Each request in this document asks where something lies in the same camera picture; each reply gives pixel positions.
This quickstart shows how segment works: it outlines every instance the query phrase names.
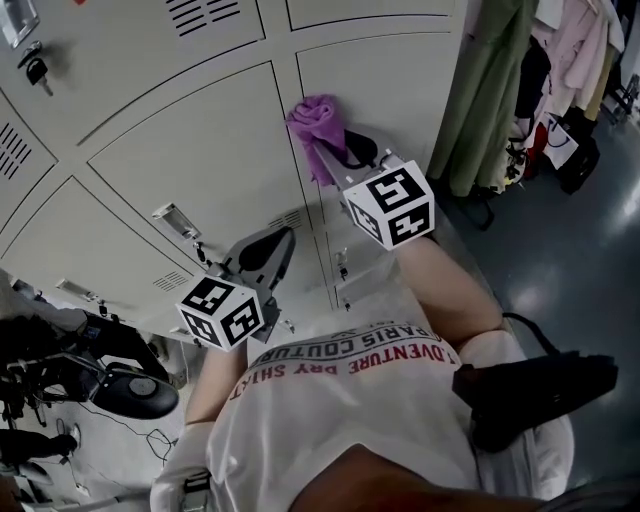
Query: white cube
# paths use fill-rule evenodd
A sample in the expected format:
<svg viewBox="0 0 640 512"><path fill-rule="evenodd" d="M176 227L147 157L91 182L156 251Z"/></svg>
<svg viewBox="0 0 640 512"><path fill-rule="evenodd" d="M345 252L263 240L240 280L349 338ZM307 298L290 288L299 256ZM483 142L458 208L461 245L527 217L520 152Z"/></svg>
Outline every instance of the white cube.
<svg viewBox="0 0 640 512"><path fill-rule="evenodd" d="M254 290L203 276L176 304L187 328L201 343L229 352L264 325Z"/></svg>
<svg viewBox="0 0 640 512"><path fill-rule="evenodd" d="M415 161L358 183L344 197L356 225L388 251L435 227L433 191Z"/></svg>

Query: black pants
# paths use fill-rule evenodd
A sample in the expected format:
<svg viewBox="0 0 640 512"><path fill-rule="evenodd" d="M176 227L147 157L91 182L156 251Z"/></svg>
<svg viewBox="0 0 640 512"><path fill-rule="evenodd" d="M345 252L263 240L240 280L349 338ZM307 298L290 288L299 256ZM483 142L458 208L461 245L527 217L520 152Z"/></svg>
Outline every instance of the black pants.
<svg viewBox="0 0 640 512"><path fill-rule="evenodd" d="M0 430L0 460L4 464L22 464L32 457L65 457L77 446L76 440L69 435L50 439L26 430Z"/></svg>

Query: yellow garment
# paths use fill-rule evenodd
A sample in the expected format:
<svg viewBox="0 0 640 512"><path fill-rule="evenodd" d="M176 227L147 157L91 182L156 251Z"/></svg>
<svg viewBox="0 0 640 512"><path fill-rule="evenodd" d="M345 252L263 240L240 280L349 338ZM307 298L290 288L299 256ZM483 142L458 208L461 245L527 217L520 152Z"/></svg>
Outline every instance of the yellow garment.
<svg viewBox="0 0 640 512"><path fill-rule="evenodd" d="M615 57L615 54L616 49L608 44L607 51L604 54L604 63L602 64L602 71L600 73L600 78L598 79L598 85L596 85L596 90L593 92L591 101L589 102L587 109L584 111L584 117L589 121L595 121L598 116L600 104L604 98L604 89L607 86L609 73L611 73L611 68L613 67L613 58Z"/></svg>

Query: skin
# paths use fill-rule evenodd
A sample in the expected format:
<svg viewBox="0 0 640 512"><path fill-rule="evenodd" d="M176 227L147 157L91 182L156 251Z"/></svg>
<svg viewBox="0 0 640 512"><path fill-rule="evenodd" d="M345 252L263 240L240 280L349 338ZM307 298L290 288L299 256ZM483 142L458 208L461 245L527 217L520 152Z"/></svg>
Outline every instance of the skin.
<svg viewBox="0 0 640 512"><path fill-rule="evenodd" d="M395 253L432 330L456 351L471 338L500 329L502 313L496 302L436 243L418 238ZM215 421L246 369L246 346L230 353L209 350L187 407L186 423ZM537 506L535 500L436 487L363 446L354 446L314 478L289 510L525 512Z"/></svg>

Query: key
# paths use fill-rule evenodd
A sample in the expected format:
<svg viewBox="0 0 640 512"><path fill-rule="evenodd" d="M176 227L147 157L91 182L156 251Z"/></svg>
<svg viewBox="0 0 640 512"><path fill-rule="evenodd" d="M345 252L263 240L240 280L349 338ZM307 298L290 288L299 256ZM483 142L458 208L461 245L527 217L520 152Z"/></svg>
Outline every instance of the key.
<svg viewBox="0 0 640 512"><path fill-rule="evenodd" d="M31 85L38 84L44 89L44 92L47 93L47 96L53 96L53 91L47 83L47 71L49 71L49 68L47 68L47 65L44 63L44 61L36 57L31 62L29 62L29 65L27 66L27 78L29 79Z"/></svg>

